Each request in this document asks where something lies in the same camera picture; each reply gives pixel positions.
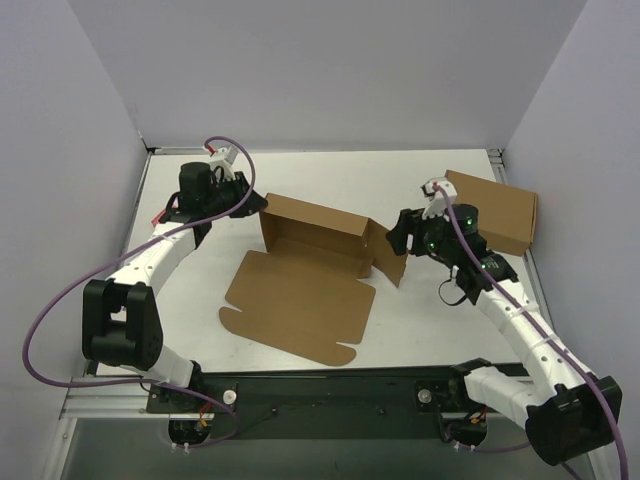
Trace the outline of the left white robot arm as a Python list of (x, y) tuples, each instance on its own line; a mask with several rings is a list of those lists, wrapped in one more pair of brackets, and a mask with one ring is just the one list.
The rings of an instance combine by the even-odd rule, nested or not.
[(181, 166), (179, 189), (167, 201), (150, 239), (105, 280), (83, 291), (82, 353), (88, 360), (121, 367), (165, 384), (183, 411), (204, 402), (196, 364), (164, 344), (155, 295), (179, 264), (203, 242), (214, 217), (244, 218), (263, 211), (265, 197), (251, 189), (242, 172), (222, 161)]

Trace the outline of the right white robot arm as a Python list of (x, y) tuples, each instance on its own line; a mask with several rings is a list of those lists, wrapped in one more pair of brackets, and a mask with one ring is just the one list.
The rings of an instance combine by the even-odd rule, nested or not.
[(427, 256), (446, 266), (464, 299), (492, 321), (530, 377), (525, 385), (482, 359), (461, 364), (470, 401), (522, 428), (537, 455), (552, 466), (621, 443), (621, 388), (568, 351), (515, 270), (489, 249), (475, 207), (455, 205), (439, 215), (403, 209), (386, 237), (397, 255)]

